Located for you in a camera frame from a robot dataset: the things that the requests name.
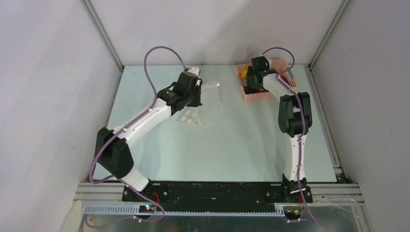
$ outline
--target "gray wall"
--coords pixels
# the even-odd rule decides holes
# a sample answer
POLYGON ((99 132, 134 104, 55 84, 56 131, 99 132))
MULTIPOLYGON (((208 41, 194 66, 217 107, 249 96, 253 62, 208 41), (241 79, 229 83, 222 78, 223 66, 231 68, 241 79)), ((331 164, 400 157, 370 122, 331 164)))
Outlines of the gray wall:
POLYGON ((352 1, 314 67, 376 231, 409 231, 410 1, 352 1))
MULTIPOLYGON (((308 63, 342 0, 117 0, 93 1, 125 65, 139 64, 158 45, 187 64, 240 64, 272 46, 308 63)), ((271 57, 289 57, 272 51, 271 57)), ((150 64, 179 64, 155 51, 150 64)))
POLYGON ((0 3, 0 231, 58 231, 118 69, 79 0, 0 3))

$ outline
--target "plastic basket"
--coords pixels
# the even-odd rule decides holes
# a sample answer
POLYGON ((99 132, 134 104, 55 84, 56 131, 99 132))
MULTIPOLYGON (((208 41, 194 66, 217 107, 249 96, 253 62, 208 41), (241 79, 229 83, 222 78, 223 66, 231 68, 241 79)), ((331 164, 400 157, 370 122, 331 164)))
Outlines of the plastic basket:
MULTIPOLYGON (((247 69, 251 64, 241 64, 236 67, 236 72, 238 74, 238 77, 240 79, 240 75, 243 72, 243 70, 247 69)), ((284 59, 276 59, 272 61, 271 69, 275 69, 276 71, 283 71, 288 69, 288 63, 284 59)), ((297 88, 297 82, 294 78, 291 78, 289 74, 286 72, 280 77, 288 83, 288 85, 292 88, 297 88)), ((244 102, 254 102, 254 101, 259 101, 259 100, 264 100, 264 99, 272 99, 275 96, 269 91, 264 91, 260 93, 251 93, 251 94, 246 94, 244 87, 242 85, 242 80, 241 80, 241 85, 240 85, 240 90, 242 93, 242 96, 244 98, 244 102)))

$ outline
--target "table surface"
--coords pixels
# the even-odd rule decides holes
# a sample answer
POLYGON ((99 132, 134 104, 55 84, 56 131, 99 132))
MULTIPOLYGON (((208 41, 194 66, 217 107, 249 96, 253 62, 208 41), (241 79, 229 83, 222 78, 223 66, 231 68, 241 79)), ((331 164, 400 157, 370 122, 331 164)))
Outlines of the table surface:
MULTIPOLYGON (((136 167, 151 180, 279 182, 285 168, 286 140, 278 127, 276 99, 244 103, 234 65, 203 65, 204 84, 220 83, 223 116, 201 129, 181 123, 178 112, 161 122, 133 147, 136 167)), ((149 66, 157 91, 176 81, 181 66, 149 66)), ((292 72, 299 92, 311 95, 303 65, 292 72)), ((118 87, 107 127, 112 129, 139 113, 152 102, 153 92, 142 66, 126 66, 118 87)), ((329 150, 315 102, 311 97, 312 127, 305 144, 305 174, 308 182, 336 182, 329 150)), ((109 173, 97 164, 94 179, 109 173)))

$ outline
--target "purple cable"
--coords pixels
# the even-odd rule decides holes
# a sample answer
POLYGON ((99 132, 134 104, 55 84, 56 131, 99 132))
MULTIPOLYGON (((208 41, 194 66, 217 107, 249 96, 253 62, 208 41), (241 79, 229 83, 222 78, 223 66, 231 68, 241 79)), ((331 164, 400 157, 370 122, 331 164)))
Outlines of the purple cable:
MULTIPOLYGON (((173 52, 173 53, 178 57, 179 61, 181 61, 181 64, 182 64, 182 66, 184 67, 184 70, 187 68, 187 67, 185 66, 184 62, 182 61, 182 58, 178 55, 178 53, 177 53, 175 50, 173 50, 173 49, 171 49, 171 48, 169 48, 169 47, 166 47, 166 46, 156 46, 156 47, 151 48, 151 49, 145 54, 145 57, 144 57, 144 71, 145 71, 146 78, 148 79, 148 82, 149 82, 149 84, 151 85, 152 91, 154 92, 154 100, 152 101, 152 103, 151 103, 151 105, 150 105, 150 107, 149 107, 148 109, 146 109, 146 110, 145 110, 144 112, 142 112, 138 117, 136 117, 133 121, 131 121, 130 123, 128 123, 127 125, 125 125, 125 126, 124 126, 121 130, 119 130, 117 133, 115 133, 114 136, 111 137, 111 138, 101 147, 101 149, 98 151, 97 155, 95 156, 95 158, 93 159, 93 161, 92 161, 92 163, 91 163, 90 170, 89 170, 89 173, 88 173, 88 179, 89 179, 89 181, 90 181, 91 183, 95 184, 95 185, 96 185, 96 184, 100 184, 100 183, 102 183, 102 182, 108 180, 109 178, 113 177, 113 175, 109 175, 109 176, 107 176, 106 178, 104 178, 104 179, 102 179, 102 180, 99 180, 99 181, 95 181, 95 180, 92 179, 92 176, 93 176, 94 170, 95 170, 95 166, 97 165, 97 161, 98 161, 98 159, 100 158, 100 156, 101 156, 101 154, 103 153, 103 151, 108 147, 108 145, 109 145, 114 139, 116 139, 120 134, 122 134, 122 133, 124 132, 124 129, 128 129, 130 126, 132 126, 132 125, 135 124, 137 121, 139 121, 142 117, 144 117, 144 116, 149 112, 150 109, 154 108, 155 104, 157 103, 157 91, 156 91, 156 89, 155 89, 154 84, 153 84, 152 81, 151 81, 151 78, 150 78, 149 75, 148 75, 148 70, 147 70, 147 68, 146 68, 146 61, 147 61, 148 55, 149 55, 152 51, 154 51, 154 50, 156 50, 156 49, 159 49, 159 48, 167 49, 167 50, 173 52)), ((162 215, 161 215, 159 218, 156 218, 156 219, 153 219, 153 220, 139 218, 139 220, 141 220, 141 221, 158 221, 158 220, 162 219, 162 218, 165 216, 165 210, 164 210, 164 208, 163 208, 161 205, 159 205, 159 204, 156 203, 155 201, 153 201, 153 200, 151 200, 151 199, 145 197, 145 196, 142 195, 140 192, 138 192, 136 189, 134 189, 133 187, 131 187, 131 186, 129 186, 127 183, 125 183, 123 180, 119 180, 119 181, 120 181, 121 183, 123 183, 124 185, 127 185, 129 188, 131 188, 131 190, 133 190, 138 196, 140 196, 140 197, 142 197, 143 199, 145 199, 145 200, 147 200, 147 201, 153 203, 155 206, 157 206, 158 208, 160 208, 161 211, 162 211, 162 215)), ((119 222, 119 221, 122 221, 122 220, 125 220, 125 219, 129 219, 129 218, 135 218, 135 219, 136 219, 135 216, 126 216, 126 217, 122 217, 122 218, 120 218, 120 219, 118 219, 118 220, 112 221, 112 222, 110 222, 110 223, 108 223, 108 224, 105 224, 105 225, 102 225, 102 226, 91 226, 91 225, 88 224, 87 221, 86 221, 86 224, 87 224, 87 226, 89 226, 89 227, 91 227, 91 228, 102 228, 102 227, 109 226, 109 225, 111 225, 111 224, 114 224, 114 223, 116 223, 116 222, 119 222)))
MULTIPOLYGON (((299 138, 298 138, 298 142, 299 142, 299 161, 298 161, 298 165, 297 165, 297 184, 298 184, 298 186, 299 186, 299 191, 300 191, 301 193, 303 193, 303 191, 302 191, 302 184, 300 183, 300 166, 302 165, 302 136, 304 136, 305 133, 306 133, 305 117, 303 117, 304 114, 303 114, 302 102, 300 101, 299 96, 298 96, 297 93, 296 93, 286 82, 284 82, 284 81, 282 80, 282 78, 280 77, 280 75, 282 75, 282 74, 285 73, 285 72, 290 71, 290 70, 293 68, 294 63, 295 63, 295 59, 294 59, 294 55, 292 54, 292 52, 290 52, 288 49, 283 48, 283 47, 271 47, 271 48, 267 49, 266 51, 264 51, 264 52, 262 53, 262 55, 264 55, 266 52, 268 52, 268 51, 270 51, 270 50, 273 50, 273 49, 279 49, 279 50, 286 51, 286 52, 289 53, 289 54, 291 55, 291 57, 292 57, 292 65, 291 65, 288 69, 278 72, 278 73, 276 74, 276 77, 275 77, 275 78, 276 78, 276 80, 277 80, 283 87, 285 87, 285 89, 287 89, 288 91, 290 91, 290 92, 296 97, 297 104, 299 105, 299 109, 300 109, 300 114, 302 115, 302 116, 301 116, 301 118, 302 118, 302 133, 299 135, 299 138)), ((312 212, 310 211, 310 209, 309 209, 309 207, 308 207, 308 205, 307 205, 307 203, 306 203, 306 199, 305 199, 304 194, 300 194, 300 196, 302 197, 303 203, 304 203, 305 206, 306 206, 306 210, 309 212, 309 215, 310 215, 310 217, 313 219, 313 221, 314 221, 316 224, 318 224, 318 225, 322 225, 320 222, 318 222, 318 221, 316 220, 316 218, 313 216, 312 212)))

